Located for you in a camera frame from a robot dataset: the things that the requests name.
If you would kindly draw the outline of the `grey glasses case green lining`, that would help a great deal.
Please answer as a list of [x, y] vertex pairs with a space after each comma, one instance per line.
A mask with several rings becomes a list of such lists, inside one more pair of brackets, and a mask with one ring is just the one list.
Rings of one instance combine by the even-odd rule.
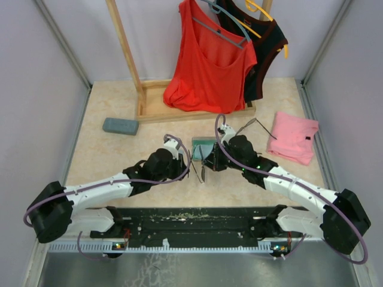
[[193, 147], [197, 144], [215, 144], [215, 143], [216, 143], [215, 137], [193, 137], [191, 140], [191, 144], [192, 144], [191, 152], [193, 152]]

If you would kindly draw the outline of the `black frame eyeglasses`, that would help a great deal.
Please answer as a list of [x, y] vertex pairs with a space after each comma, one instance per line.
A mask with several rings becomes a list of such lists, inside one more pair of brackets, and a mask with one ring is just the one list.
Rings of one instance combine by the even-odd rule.
[[[205, 178], [206, 178], [206, 171], [205, 171], [205, 166], [204, 166], [204, 154], [202, 150], [201, 145], [197, 145], [196, 148], [192, 153], [189, 153], [189, 156], [191, 157], [191, 165], [193, 167], [194, 172], [197, 175], [197, 178], [201, 184], [205, 183]], [[200, 160], [201, 163], [201, 169], [200, 169], [200, 175], [198, 175], [197, 170], [195, 168], [194, 162], [196, 160]]]

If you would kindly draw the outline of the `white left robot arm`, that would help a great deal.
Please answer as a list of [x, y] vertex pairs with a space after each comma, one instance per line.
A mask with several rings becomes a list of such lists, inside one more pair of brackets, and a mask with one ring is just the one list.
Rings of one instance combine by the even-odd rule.
[[124, 222], [115, 208], [101, 204], [181, 181], [188, 174], [190, 163], [187, 152], [159, 148], [147, 160], [107, 179], [67, 187], [51, 182], [27, 208], [23, 222], [34, 229], [40, 243], [79, 233], [118, 237], [124, 232]]

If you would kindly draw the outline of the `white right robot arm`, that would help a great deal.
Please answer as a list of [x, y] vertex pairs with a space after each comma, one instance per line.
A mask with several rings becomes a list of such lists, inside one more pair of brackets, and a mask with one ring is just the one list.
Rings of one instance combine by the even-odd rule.
[[203, 165], [215, 172], [228, 168], [241, 171], [251, 184], [283, 195], [300, 204], [301, 210], [277, 206], [267, 222], [268, 232], [279, 237], [295, 231], [322, 238], [331, 248], [349, 255], [371, 226], [357, 195], [348, 189], [333, 191], [304, 181], [278, 163], [258, 155], [244, 135], [216, 142], [203, 157]]

